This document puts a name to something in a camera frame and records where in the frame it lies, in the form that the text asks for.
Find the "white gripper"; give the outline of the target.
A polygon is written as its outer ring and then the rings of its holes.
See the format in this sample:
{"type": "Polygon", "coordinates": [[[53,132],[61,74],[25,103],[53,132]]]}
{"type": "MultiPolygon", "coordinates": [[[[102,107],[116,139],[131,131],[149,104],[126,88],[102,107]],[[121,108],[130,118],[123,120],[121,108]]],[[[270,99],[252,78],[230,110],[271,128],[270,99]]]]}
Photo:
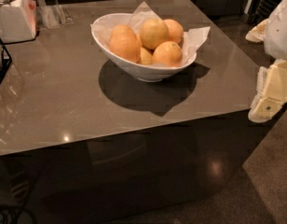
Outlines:
{"type": "Polygon", "coordinates": [[[267,122],[287,103],[287,0],[281,0],[269,18],[254,26],[245,39],[264,41],[265,53],[277,59],[268,68],[260,67],[257,94],[248,114],[252,122],[267,122]]]}

